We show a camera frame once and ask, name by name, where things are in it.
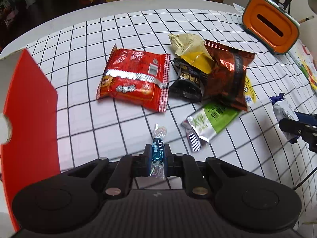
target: cardboard box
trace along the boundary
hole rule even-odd
[[[56,90],[26,49],[0,60],[1,179],[16,231],[16,193],[60,173],[56,108]]]

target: checkered tablecloth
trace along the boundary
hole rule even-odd
[[[209,146],[193,154],[181,122],[201,105],[168,99],[166,113],[112,98],[96,101],[96,90],[114,46],[171,53],[169,33],[194,33],[231,47],[256,53],[247,69],[257,102],[242,113]],[[58,91],[57,138],[61,170],[100,156],[112,161],[142,153],[151,143],[155,123],[167,128],[165,143],[173,153],[196,160],[217,157],[268,179],[294,187],[317,166],[315,153],[299,139],[291,145],[277,125],[269,97],[281,92],[292,107],[303,113],[317,109],[317,99],[304,74],[288,55],[272,55],[241,28],[235,13],[163,9],[124,13],[82,22],[27,45],[40,69]],[[170,84],[176,79],[171,66]],[[301,223],[317,204],[317,176],[297,189],[302,200]],[[181,188],[179,178],[164,181],[138,177],[136,188]]]

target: brown snack package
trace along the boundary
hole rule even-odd
[[[217,97],[225,105],[247,111],[244,82],[246,68],[255,54],[205,40],[205,47],[217,62],[208,75],[204,97]]]

